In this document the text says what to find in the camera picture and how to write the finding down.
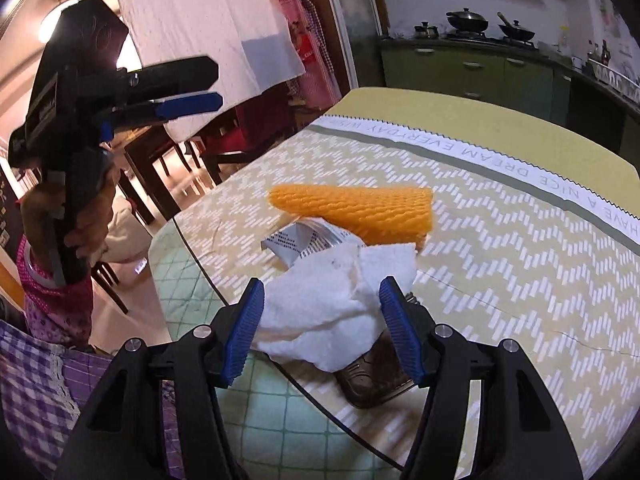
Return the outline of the pink patterned sleeve forearm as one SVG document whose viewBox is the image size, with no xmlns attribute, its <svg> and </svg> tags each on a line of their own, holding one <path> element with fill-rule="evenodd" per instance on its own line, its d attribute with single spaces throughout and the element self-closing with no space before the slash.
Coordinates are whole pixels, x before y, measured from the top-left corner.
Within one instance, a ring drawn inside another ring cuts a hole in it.
<svg viewBox="0 0 640 480">
<path fill-rule="evenodd" d="M 77 284 L 58 286 L 34 259 L 26 237 L 21 239 L 16 266 L 29 333 L 49 344 L 88 347 L 94 306 L 91 276 L 87 274 Z"/>
</svg>

